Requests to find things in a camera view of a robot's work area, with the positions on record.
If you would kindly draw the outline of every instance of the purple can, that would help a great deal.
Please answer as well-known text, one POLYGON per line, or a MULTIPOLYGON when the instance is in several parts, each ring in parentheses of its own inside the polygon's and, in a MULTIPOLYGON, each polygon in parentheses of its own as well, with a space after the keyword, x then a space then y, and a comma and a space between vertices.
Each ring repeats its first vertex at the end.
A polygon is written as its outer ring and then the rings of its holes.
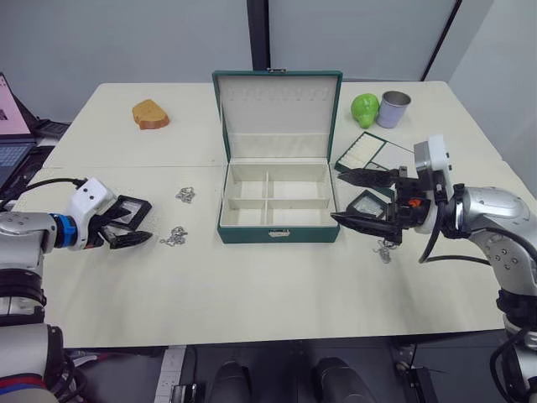
POLYGON ((388 91, 383 94, 378 110, 377 124, 383 128, 394 128, 410 104, 410 97, 404 92, 388 91))

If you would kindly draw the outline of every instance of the toast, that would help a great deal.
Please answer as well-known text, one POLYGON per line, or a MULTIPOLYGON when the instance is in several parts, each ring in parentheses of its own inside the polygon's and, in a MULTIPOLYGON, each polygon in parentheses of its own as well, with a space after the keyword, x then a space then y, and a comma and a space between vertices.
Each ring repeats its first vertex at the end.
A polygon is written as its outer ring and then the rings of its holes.
POLYGON ((133 107, 134 122, 145 130, 147 128, 163 128, 169 123, 168 115, 152 99, 146 99, 133 107))

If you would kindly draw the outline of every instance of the cable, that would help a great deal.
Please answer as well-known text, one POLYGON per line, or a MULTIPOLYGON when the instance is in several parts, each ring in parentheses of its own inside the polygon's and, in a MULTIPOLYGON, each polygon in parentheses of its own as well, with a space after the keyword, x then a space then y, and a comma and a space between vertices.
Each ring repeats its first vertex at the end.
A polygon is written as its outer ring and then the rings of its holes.
POLYGON ((412 352, 412 359, 409 363, 409 368, 412 369, 412 365, 414 365, 414 360, 416 359, 416 351, 418 350, 418 343, 414 345, 414 351, 412 352))
POLYGON ((425 250, 423 251, 423 254, 421 255, 420 259, 418 260, 420 263, 424 263, 427 258, 429 257, 430 253, 432 252, 433 248, 435 247, 436 240, 438 239, 438 236, 440 235, 440 230, 442 226, 442 221, 444 220, 444 206, 446 205, 445 201, 439 201, 437 204, 437 211, 436 211, 436 220, 435 220, 435 226, 433 227, 432 232, 430 233, 429 241, 427 242, 427 246, 425 246, 425 250))
POLYGON ((467 260, 468 262, 481 263, 490 266, 490 263, 486 259, 474 258, 473 256, 463 256, 461 254, 444 254, 441 256, 433 256, 432 258, 427 258, 424 263, 437 262, 439 260, 467 260))
POLYGON ((84 375, 82 371, 79 369, 76 369, 76 389, 69 392, 67 395, 62 396, 58 399, 59 403, 67 403, 69 400, 73 399, 74 397, 78 396, 87 386, 87 377, 84 375))
MULTIPOLYGON (((73 178, 54 178, 54 179, 48 179, 46 181, 41 181, 41 182, 35 182, 34 184, 30 185, 30 186, 27 186, 23 191, 21 191, 17 197, 20 197, 23 193, 27 192, 27 191, 31 191, 33 189, 35 189, 36 187, 40 187, 40 186, 45 186, 45 185, 50 185, 51 183, 61 183, 61 182, 68 182, 68 183, 72 183, 73 185, 80 187, 82 185, 84 185, 86 183, 86 180, 82 180, 82 179, 73 179, 73 178)), ((2 202, 0 202, 0 212, 4 212, 6 211, 5 210, 5 206, 13 199, 14 197, 10 197, 10 198, 7 198, 5 200, 3 200, 2 202)))
POLYGON ((498 371, 496 370, 496 362, 498 361, 500 355, 505 352, 505 350, 513 346, 518 340, 524 338, 524 336, 529 332, 529 330, 530 327, 521 328, 516 334, 508 338, 500 347, 496 348, 496 350, 494 350, 494 352, 490 356, 490 361, 488 364, 490 367, 490 373, 493 377, 494 384, 496 385, 496 388, 498 389, 500 395, 502 395, 502 397, 508 403, 514 403, 514 400, 511 399, 511 397, 508 395, 508 392, 505 390, 505 388, 502 386, 502 383, 500 382, 500 378, 498 377, 498 371))
POLYGON ((65 393, 65 391, 69 389, 69 385, 75 377, 75 363, 73 362, 68 353, 64 354, 64 360, 67 364, 67 378, 64 380, 63 385, 56 391, 56 398, 60 398, 65 393))

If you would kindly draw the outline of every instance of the green apple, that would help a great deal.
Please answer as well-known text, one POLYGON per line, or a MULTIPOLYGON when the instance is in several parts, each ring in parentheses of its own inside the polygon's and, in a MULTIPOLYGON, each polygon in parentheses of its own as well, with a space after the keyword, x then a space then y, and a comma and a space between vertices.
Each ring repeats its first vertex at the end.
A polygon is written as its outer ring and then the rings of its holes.
POLYGON ((352 117, 358 121, 361 128, 368 128, 377 117, 378 107, 378 99, 373 94, 358 95, 352 101, 352 117))

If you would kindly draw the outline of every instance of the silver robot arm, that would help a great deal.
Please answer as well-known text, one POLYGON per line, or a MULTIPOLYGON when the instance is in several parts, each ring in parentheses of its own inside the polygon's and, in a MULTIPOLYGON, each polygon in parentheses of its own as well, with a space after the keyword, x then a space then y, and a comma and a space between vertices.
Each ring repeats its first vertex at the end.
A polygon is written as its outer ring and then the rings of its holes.
POLYGON ((490 369, 506 401, 537 402, 537 217, 514 194, 494 187, 451 185, 451 164, 442 135, 414 146, 418 178, 404 167, 389 172, 355 169, 338 177, 355 186, 390 187, 395 197, 386 218, 360 212, 332 213, 341 225, 400 244, 402 232, 414 228, 430 233, 421 263, 470 260, 490 264, 501 290, 498 309, 504 313, 508 341, 491 357, 490 369), (487 257, 430 257, 440 232, 446 238, 467 238, 487 257), (501 359, 503 386, 498 377, 501 359))
POLYGON ((80 183, 65 215, 0 212, 0 403, 57 401, 47 389, 63 373, 65 355, 61 330, 44 323, 44 255, 98 247, 102 238, 111 249, 122 248, 151 236, 132 231, 121 242, 108 238, 104 226, 130 211, 109 208, 115 196, 97 179, 80 183))

